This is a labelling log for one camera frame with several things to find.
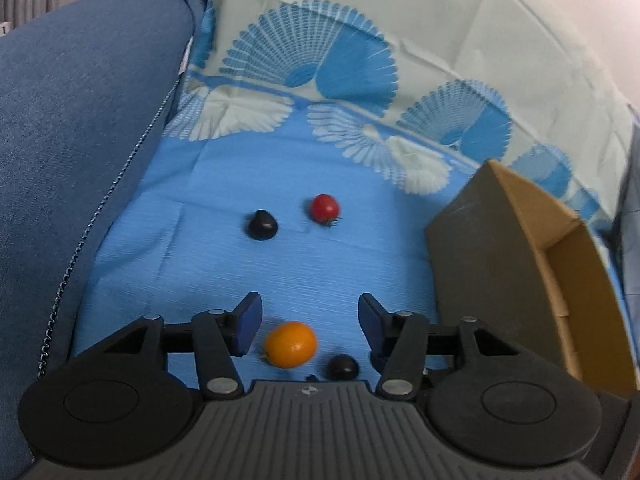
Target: black object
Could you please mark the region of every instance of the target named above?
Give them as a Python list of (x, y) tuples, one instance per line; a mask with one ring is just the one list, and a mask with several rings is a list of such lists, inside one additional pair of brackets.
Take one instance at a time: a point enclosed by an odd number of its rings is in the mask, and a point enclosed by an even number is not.
[(278, 232), (278, 223), (269, 212), (258, 209), (249, 222), (248, 232), (255, 240), (269, 240)]
[[(139, 319), (34, 384), (18, 420), (36, 463), (22, 480), (384, 478), (631, 480), (640, 395), (596, 396), (480, 320), (431, 325), (363, 294), (358, 319), (382, 376), (254, 381), (248, 351), (260, 296), (191, 323)], [(193, 351), (199, 390), (164, 370)], [(425, 354), (451, 356), (427, 370)]]
[(359, 373), (358, 362), (347, 354), (333, 356), (326, 365), (326, 374), (331, 381), (353, 381)]

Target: silver screw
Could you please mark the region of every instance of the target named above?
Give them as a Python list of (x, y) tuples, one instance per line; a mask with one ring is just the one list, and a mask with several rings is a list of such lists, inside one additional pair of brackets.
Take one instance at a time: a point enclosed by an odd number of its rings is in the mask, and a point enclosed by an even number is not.
[(231, 377), (216, 377), (207, 383), (207, 389), (214, 394), (228, 395), (238, 389), (238, 382)]
[(389, 395), (402, 396), (410, 394), (414, 386), (404, 379), (389, 379), (382, 383), (382, 389)]

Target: patterned fabric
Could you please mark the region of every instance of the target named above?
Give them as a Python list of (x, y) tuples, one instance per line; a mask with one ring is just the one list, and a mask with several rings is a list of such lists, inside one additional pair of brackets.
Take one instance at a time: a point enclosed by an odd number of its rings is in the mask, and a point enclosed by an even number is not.
[[(608, 230), (630, 142), (622, 98), (534, 2), (464, 3), (209, 0), (178, 114), (101, 247), (74, 351), (137, 316), (185, 321), (256, 290), (265, 321), (237, 362), (247, 384), (321, 375), (337, 351), (375, 383), (357, 298), (437, 321), (424, 227), (484, 160)], [(330, 229), (305, 213), (322, 192), (343, 209)], [(268, 242), (243, 230), (259, 208), (280, 226)], [(284, 372), (260, 342), (288, 319), (311, 324), (321, 352)], [(170, 370), (194, 385), (185, 359)]]

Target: white fan print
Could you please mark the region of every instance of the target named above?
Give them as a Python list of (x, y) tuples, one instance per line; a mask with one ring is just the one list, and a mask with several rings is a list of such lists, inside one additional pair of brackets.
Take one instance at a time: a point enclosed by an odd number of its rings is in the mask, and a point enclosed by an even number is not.
[(204, 99), (198, 122), (183, 137), (189, 140), (217, 139), (238, 132), (272, 132), (291, 114), (293, 100), (288, 97), (220, 85), (196, 92)]
[(335, 143), (344, 156), (372, 167), (407, 193), (435, 193), (449, 181), (450, 167), (438, 152), (399, 136), (383, 140), (375, 124), (337, 105), (313, 104), (307, 119), (318, 140)]

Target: red cherry tomato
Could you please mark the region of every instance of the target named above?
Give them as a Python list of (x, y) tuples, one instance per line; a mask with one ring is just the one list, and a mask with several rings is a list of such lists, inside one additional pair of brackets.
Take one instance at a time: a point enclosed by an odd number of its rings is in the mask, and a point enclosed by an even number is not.
[(311, 201), (309, 213), (315, 222), (329, 226), (340, 219), (340, 206), (334, 197), (322, 194)]

